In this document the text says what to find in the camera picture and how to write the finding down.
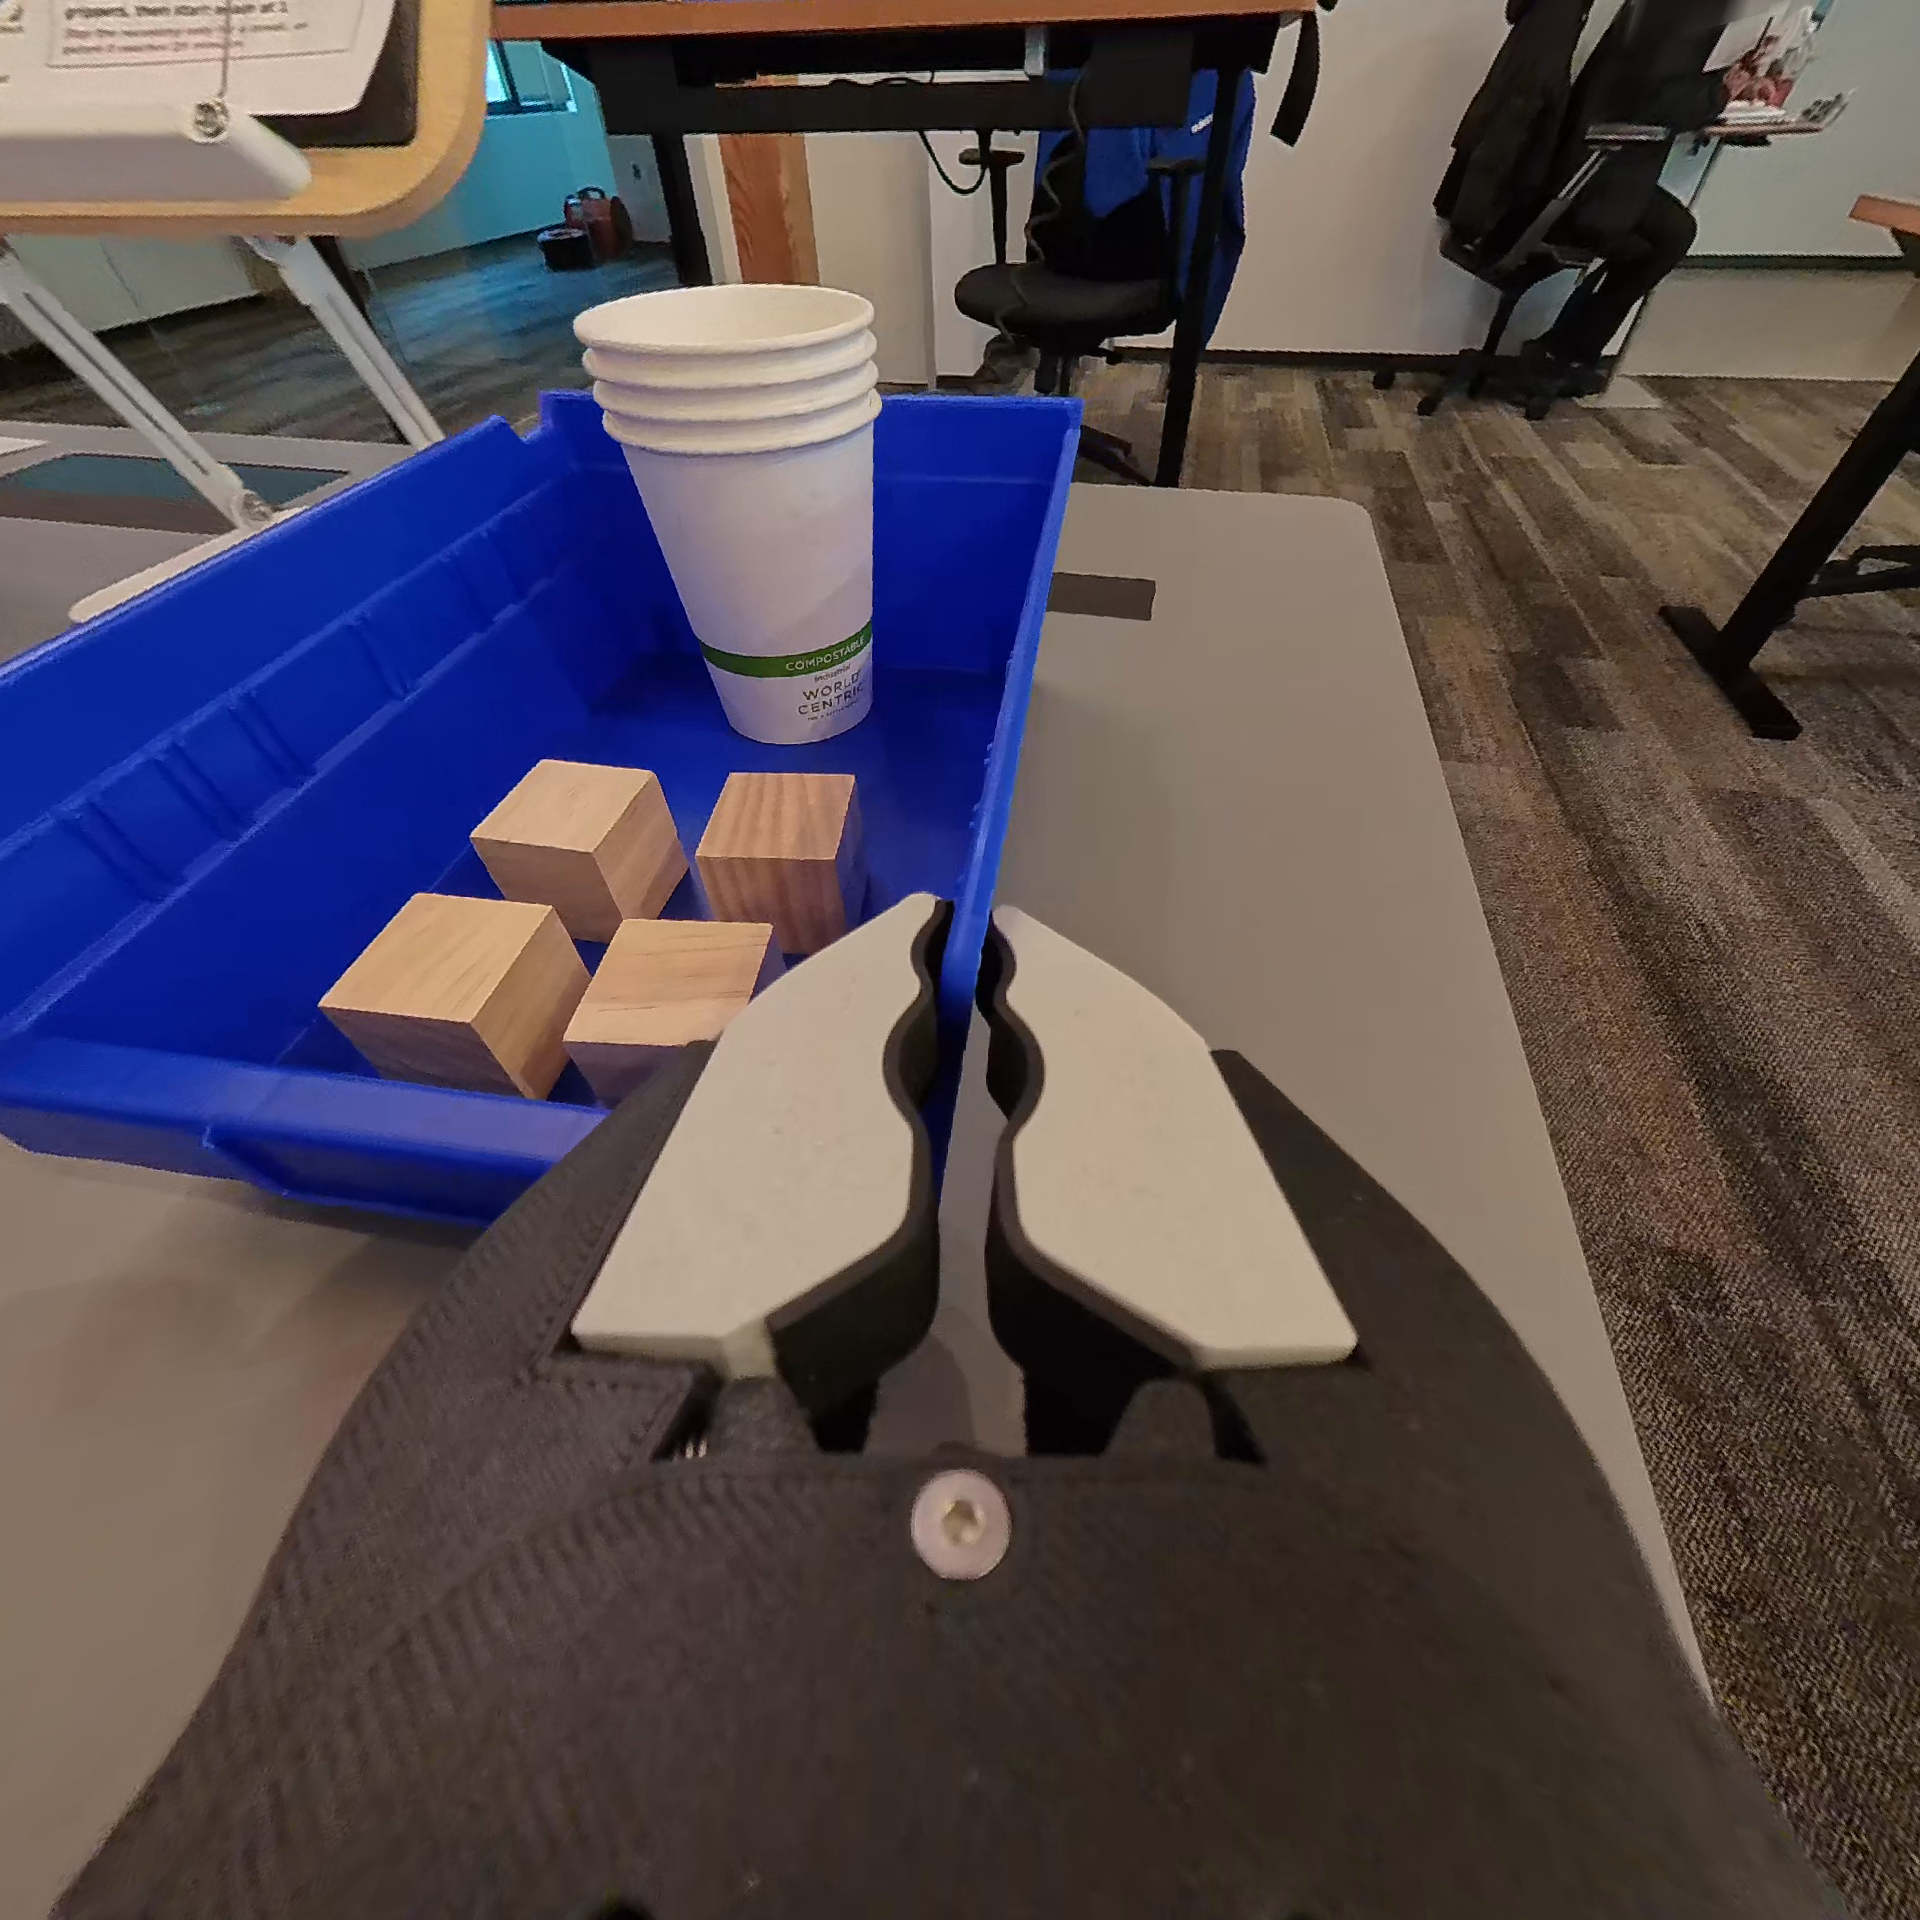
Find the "blue jacket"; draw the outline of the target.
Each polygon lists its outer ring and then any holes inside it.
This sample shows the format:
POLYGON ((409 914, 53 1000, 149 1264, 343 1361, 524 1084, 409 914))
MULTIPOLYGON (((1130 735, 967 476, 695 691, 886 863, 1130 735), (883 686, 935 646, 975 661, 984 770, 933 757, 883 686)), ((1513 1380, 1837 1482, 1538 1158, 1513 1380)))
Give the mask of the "blue jacket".
POLYGON ((1190 178, 1186 218, 1176 220, 1175 175, 1154 173, 1154 162, 1207 162, 1211 107, 1214 75, 1200 70, 1180 127, 1041 131, 1026 257, 1107 282, 1161 282, 1176 257, 1176 289, 1186 290, 1202 178, 1190 178))

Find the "printed instruction sheet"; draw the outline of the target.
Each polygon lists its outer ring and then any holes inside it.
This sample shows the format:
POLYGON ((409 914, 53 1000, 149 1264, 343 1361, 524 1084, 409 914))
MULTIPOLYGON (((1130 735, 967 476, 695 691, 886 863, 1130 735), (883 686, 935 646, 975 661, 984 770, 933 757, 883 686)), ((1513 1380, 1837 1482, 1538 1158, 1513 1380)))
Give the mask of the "printed instruction sheet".
POLYGON ((3 4, 3 103, 354 108, 396 4, 3 4))

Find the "wooden post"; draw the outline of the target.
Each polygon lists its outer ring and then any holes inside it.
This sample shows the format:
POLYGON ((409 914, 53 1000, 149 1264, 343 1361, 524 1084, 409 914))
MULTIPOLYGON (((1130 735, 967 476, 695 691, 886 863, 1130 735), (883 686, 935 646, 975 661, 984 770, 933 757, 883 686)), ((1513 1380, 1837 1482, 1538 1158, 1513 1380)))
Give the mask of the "wooden post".
POLYGON ((757 284, 817 284, 820 259, 804 136, 722 136, 717 154, 739 278, 757 284))

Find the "black flat pad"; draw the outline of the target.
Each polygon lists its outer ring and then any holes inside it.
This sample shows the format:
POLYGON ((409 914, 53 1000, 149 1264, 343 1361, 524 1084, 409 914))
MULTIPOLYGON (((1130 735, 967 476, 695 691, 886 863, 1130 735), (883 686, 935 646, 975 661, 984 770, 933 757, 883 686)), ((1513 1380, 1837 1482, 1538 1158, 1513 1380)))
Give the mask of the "black flat pad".
POLYGON ((419 121, 419 4, 396 4, 370 87, 354 108, 278 114, 273 127, 303 152, 409 146, 419 121))

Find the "black office chair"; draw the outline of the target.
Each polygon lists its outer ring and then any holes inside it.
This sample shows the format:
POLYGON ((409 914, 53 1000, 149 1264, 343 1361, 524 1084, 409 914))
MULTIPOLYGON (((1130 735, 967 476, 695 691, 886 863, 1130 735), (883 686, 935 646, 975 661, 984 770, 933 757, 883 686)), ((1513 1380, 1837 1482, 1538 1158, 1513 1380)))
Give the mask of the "black office chair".
MULTIPOLYGON (((1161 161, 1154 173, 1175 175, 1175 218, 1186 218, 1186 190, 1207 168, 1193 161, 1161 161)), ((1168 275, 1154 278, 1079 278, 1045 264, 994 264, 971 269, 955 284, 955 308, 991 325, 1001 336, 1038 355, 1038 394, 1067 397, 1073 367, 1104 355, 1120 336, 1161 332, 1180 320, 1186 290, 1176 289, 1176 257, 1168 275)))
POLYGON ((1483 344, 1459 353, 1420 401, 1424 418, 1487 386, 1521 397, 1528 421, 1544 421, 1563 397, 1603 391, 1614 332, 1697 238, 1691 206, 1661 181, 1680 136, 1657 121, 1603 121, 1596 108, 1575 108, 1534 146, 1510 152, 1492 127, 1459 136, 1435 196, 1441 253, 1502 302, 1483 344), (1564 271, 1577 289, 1549 330, 1502 353, 1518 303, 1564 271))

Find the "black coat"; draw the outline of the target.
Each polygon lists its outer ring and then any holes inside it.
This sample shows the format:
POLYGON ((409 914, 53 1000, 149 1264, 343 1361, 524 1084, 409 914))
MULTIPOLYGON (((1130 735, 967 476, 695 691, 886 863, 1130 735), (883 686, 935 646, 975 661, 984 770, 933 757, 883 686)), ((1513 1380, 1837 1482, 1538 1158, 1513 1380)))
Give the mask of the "black coat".
POLYGON ((1596 108, 1603 121, 1657 121, 1684 136, 1721 118, 1724 79, 1710 67, 1710 54, 1730 4, 1621 4, 1577 63, 1591 12, 1594 4, 1506 4, 1506 37, 1452 131, 1452 154, 1461 131, 1483 127, 1510 152, 1534 146, 1575 108, 1596 108))

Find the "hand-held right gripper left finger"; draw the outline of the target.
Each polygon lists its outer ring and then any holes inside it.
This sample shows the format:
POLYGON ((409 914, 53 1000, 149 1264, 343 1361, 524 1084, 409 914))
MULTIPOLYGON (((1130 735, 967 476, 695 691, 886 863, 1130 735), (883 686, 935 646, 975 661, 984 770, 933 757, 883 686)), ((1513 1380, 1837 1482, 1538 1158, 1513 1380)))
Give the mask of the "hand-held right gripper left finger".
POLYGON ((711 1046, 570 1332, 717 1378, 878 1380, 930 1329, 923 1098, 954 904, 907 893, 711 1046))

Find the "grey desk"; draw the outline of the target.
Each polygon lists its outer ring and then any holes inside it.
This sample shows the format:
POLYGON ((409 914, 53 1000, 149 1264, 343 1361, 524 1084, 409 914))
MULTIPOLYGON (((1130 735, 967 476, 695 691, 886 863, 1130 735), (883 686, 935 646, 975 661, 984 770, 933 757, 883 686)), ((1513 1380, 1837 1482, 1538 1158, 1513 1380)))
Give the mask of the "grey desk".
MULTIPOLYGON (((1070 491, 1001 896, 1249 1057, 1502 1303, 1707 1681, 1380 524, 1070 491)), ((328 1440, 472 1231, 3 1143, 3 1918, 45 1918, 202 1700, 328 1440)))

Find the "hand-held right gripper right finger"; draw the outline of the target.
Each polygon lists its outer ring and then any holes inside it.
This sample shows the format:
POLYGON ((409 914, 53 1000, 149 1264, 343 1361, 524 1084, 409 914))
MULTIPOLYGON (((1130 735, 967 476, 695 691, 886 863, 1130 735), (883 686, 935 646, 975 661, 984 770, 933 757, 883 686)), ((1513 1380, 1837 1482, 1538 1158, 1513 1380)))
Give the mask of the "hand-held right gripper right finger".
POLYGON ((1073 1315, 1171 1372, 1356 1351, 1308 1235, 1209 1042, 1136 977, 1019 906, 980 960, 994 1164, 994 1326, 1041 1364, 1073 1315))

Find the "blue plastic bin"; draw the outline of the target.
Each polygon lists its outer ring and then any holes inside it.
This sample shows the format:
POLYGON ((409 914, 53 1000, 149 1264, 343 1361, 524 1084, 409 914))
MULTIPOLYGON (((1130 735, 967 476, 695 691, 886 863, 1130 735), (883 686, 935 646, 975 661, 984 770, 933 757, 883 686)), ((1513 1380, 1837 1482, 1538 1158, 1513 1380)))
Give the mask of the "blue plastic bin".
MULTIPOLYGON (((954 901, 945 1155, 1067 517, 1079 404, 888 397, 873 719, 849 772, 878 914, 954 901)), ((472 826, 541 761, 660 777, 695 837, 739 738, 584 394, 491 421, 3 667, 3 1133, 488 1226, 604 1119, 396 1084, 322 996, 411 893, 478 893, 472 826)))

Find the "wooden cube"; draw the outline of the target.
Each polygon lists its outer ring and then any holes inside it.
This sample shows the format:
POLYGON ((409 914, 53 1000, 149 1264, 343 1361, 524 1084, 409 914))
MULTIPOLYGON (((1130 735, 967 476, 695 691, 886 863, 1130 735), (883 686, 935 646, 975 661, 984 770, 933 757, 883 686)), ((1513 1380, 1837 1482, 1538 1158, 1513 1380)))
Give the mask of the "wooden cube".
POLYGON ((556 906, 418 893, 322 996, 379 1077, 544 1098, 589 972, 556 906))
POLYGON ((869 889, 858 785, 849 772, 731 772, 695 847, 702 906, 765 922, 785 955, 843 940, 869 889))
POLYGON ((771 922, 627 921, 564 1028, 568 1057, 614 1108, 678 1049, 714 1042, 778 973, 771 922))
POLYGON ((691 876, 659 772, 561 757, 472 826, 472 850, 508 901, 548 904, 573 943, 598 944, 659 921, 691 876))

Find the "red bag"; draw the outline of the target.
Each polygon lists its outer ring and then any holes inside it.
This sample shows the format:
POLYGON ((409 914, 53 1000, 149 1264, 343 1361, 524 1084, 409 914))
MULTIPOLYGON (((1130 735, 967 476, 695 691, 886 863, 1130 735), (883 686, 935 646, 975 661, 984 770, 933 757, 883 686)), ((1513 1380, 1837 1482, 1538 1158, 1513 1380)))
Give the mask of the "red bag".
POLYGON ((580 185, 564 199, 561 220, 541 227, 535 243, 548 271, 592 271, 635 251, 635 227, 620 196, 599 185, 580 185))

